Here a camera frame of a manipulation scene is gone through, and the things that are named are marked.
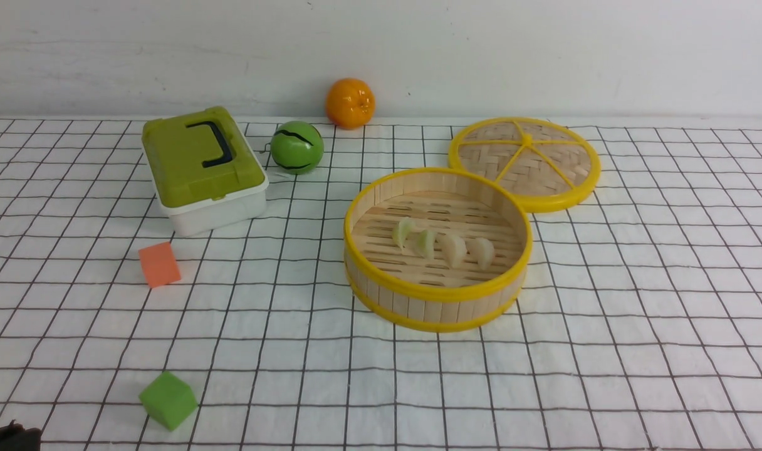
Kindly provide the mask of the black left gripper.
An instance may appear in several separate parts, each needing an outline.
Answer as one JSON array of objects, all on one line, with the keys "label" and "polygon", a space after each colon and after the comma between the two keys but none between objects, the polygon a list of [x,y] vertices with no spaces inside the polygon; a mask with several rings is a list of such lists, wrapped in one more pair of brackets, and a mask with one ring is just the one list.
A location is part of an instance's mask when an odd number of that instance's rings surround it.
[{"label": "black left gripper", "polygon": [[40,450],[42,430],[11,422],[0,427],[0,450]]}]

